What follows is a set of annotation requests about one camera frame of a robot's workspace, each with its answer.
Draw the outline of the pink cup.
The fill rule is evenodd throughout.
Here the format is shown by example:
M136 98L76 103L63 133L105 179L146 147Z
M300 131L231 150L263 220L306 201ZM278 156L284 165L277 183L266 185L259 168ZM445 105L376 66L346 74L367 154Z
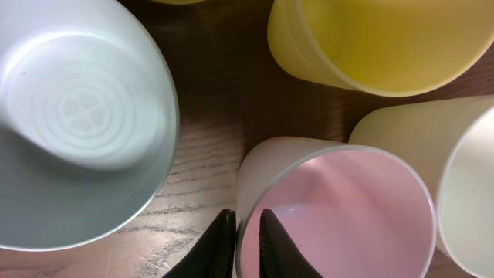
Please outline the pink cup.
M381 149L302 137L255 146L237 177L240 277L259 275L259 220L274 212L324 277L422 278L435 208L417 172Z

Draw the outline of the grey small bowl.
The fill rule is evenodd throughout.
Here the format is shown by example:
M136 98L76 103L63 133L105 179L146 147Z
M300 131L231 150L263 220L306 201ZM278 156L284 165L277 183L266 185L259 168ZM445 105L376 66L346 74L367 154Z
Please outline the grey small bowl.
M1 246L43 252L117 231L178 144L171 72L115 0L1 3Z

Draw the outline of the yellow cup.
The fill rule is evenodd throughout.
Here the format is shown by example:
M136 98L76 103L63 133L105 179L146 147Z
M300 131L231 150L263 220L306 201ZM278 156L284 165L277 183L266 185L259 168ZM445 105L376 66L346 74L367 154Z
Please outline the yellow cup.
M384 97L435 90L493 41L493 0L275 0L268 42L290 75Z

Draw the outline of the cream white cup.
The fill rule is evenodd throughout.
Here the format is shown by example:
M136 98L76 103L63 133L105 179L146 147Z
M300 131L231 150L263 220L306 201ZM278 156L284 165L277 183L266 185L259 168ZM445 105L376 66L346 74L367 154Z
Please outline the cream white cup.
M385 107L349 142L386 150L421 176L433 198L436 246L464 271L493 275L493 97Z

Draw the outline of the yellow small bowl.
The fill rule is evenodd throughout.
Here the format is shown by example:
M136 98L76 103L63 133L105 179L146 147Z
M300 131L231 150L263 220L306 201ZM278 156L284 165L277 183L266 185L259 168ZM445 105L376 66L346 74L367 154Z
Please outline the yellow small bowl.
M191 5L205 0L151 0L152 2L166 4L166 5Z

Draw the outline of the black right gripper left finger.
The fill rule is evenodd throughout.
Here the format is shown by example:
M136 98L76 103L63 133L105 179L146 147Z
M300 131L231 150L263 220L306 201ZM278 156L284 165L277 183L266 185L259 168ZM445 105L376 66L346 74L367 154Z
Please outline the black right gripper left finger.
M235 211L222 209L190 252L163 278L231 278L235 241Z

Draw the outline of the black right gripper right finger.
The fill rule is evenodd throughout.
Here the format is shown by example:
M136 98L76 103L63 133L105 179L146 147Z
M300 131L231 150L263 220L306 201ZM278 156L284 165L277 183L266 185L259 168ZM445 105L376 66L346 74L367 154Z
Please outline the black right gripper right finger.
M259 222L260 278L322 278L270 209L264 209Z

